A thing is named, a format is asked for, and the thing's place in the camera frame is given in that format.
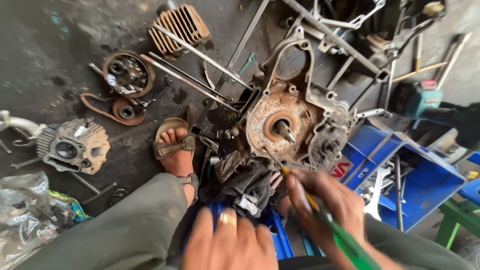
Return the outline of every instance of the toe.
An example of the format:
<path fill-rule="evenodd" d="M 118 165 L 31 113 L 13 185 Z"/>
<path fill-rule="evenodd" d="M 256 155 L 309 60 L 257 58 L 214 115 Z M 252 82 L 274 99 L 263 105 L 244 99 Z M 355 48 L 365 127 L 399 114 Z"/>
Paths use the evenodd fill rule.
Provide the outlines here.
<path fill-rule="evenodd" d="M 183 127 L 178 127 L 175 130 L 175 135 L 177 136 L 178 141 L 180 141 L 183 139 L 183 137 L 187 135 L 187 130 L 184 129 Z"/>
<path fill-rule="evenodd" d="M 166 132 L 162 133 L 161 135 L 162 139 L 166 142 L 166 143 L 170 143 L 170 137 L 168 136 L 168 134 Z"/>
<path fill-rule="evenodd" d="M 173 143 L 173 144 L 176 144 L 177 143 L 177 137 L 175 136 L 175 130 L 173 130 L 173 128 L 170 128 L 168 130 L 168 136 L 170 137 L 170 141 Z"/>

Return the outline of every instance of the concrete floor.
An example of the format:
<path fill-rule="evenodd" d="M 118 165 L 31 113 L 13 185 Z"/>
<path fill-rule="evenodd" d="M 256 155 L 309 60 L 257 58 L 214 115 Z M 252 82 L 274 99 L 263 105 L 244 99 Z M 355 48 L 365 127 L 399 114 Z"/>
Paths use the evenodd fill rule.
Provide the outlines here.
<path fill-rule="evenodd" d="M 208 55 L 221 65 L 226 65 L 244 29 L 260 5 L 260 1 L 210 0 L 208 5 L 201 0 L 191 3 L 212 33 L 215 48 Z M 117 49 L 131 49 L 140 53 L 156 51 L 146 35 L 146 28 L 156 18 L 155 10 L 163 0 L 7 0 L 0 3 L 0 62 L 4 67 L 0 73 L 0 109 L 9 110 L 12 116 L 23 117 L 37 123 L 62 123 L 75 118 L 93 117 L 96 123 L 105 127 L 110 138 L 111 149 L 108 160 L 95 175 L 85 179 L 97 188 L 105 188 L 113 182 L 132 192 L 146 183 L 156 173 L 162 172 L 154 159 L 151 142 L 155 129 L 167 117 L 182 116 L 189 103 L 203 107 L 205 96 L 175 81 L 173 89 L 153 103 L 148 109 L 147 119 L 136 127 L 124 126 L 88 110 L 80 101 L 79 94 L 94 93 L 109 97 L 109 87 L 104 80 L 87 65 L 94 62 L 100 65 L 103 58 Z M 472 32 L 470 42 L 464 47 L 457 63 L 443 86 L 444 100 L 467 105 L 480 99 L 477 75 L 480 55 L 480 2 L 474 0 L 447 1 L 448 15 L 436 23 L 424 35 L 423 65 L 439 62 L 451 40 L 460 32 Z M 255 64 L 249 66 L 242 75 L 249 81 L 258 71 L 258 63 L 269 54 L 273 45 L 285 34 L 278 27 L 281 19 L 294 15 L 281 1 L 273 1 L 267 7 L 259 24 L 247 42 L 234 70 L 240 70 L 249 54 L 255 52 Z M 403 43 L 405 32 L 395 40 Z M 395 76 L 411 70 L 411 45 L 397 62 Z M 313 81 L 326 85 L 338 69 L 342 58 L 315 52 Z M 292 65 L 299 63 L 291 58 Z M 189 53 L 173 63 L 187 73 L 206 83 L 200 59 Z M 208 67 L 212 81 L 220 78 L 220 71 Z M 434 72 L 417 76 L 431 79 Z M 163 89 L 164 74 L 156 70 L 157 81 L 146 99 L 155 96 Z M 350 103 L 369 83 L 360 87 L 339 82 L 335 91 L 337 99 Z M 237 97 L 239 85 L 224 87 L 225 95 Z M 376 108 L 379 91 L 373 93 L 359 107 Z M 97 104 L 108 110 L 110 105 Z M 392 118 L 392 128 L 405 128 L 405 119 Z M 211 112 L 205 122 L 211 131 L 222 129 L 225 116 L 218 111 Z M 0 134 L 0 139 L 10 143 L 18 139 L 10 130 Z M 13 153 L 0 151 L 0 177 L 26 174 L 44 170 L 50 180 L 50 188 L 66 193 L 82 201 L 92 194 L 66 173 L 58 173 L 45 164 L 36 164 L 13 171 L 9 165 L 35 156 L 32 148 L 11 147 Z M 198 147 L 194 169 L 199 172 L 204 148 Z M 108 206 L 103 196 L 85 206 L 85 211 L 93 216 L 105 211 Z"/>

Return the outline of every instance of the green metal stand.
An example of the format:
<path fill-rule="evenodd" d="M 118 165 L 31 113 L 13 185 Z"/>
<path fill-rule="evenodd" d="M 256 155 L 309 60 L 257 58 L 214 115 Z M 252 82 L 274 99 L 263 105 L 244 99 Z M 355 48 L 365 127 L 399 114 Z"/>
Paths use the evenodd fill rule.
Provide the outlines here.
<path fill-rule="evenodd" d="M 478 205 L 468 200 L 457 202 L 454 199 L 448 199 L 439 209 L 445 216 L 438 229 L 435 242 L 450 249 L 460 225 L 480 238 L 480 217 L 476 214 L 480 211 Z"/>

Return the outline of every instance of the gray pants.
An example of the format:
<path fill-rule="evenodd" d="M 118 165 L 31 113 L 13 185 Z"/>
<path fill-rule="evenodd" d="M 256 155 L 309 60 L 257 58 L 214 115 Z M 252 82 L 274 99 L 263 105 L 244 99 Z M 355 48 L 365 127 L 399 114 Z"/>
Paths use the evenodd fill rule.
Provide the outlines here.
<path fill-rule="evenodd" d="M 61 234 L 15 270 L 176 269 L 168 247 L 187 210 L 178 178 L 161 173 L 100 216 Z M 462 258 L 420 237 L 404 234 L 371 217 L 368 240 L 412 270 L 470 270 Z M 326 258 L 295 257 L 280 269 L 335 269 Z"/>

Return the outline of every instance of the gold ring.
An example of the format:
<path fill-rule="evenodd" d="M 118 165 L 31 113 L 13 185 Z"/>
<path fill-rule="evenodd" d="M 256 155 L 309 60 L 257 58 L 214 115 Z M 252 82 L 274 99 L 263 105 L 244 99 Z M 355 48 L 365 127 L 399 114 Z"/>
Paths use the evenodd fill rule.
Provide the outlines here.
<path fill-rule="evenodd" d="M 226 212 L 221 212 L 220 215 L 218 215 L 217 222 L 220 224 L 232 224 L 233 226 L 237 226 L 237 217 L 234 217 Z"/>

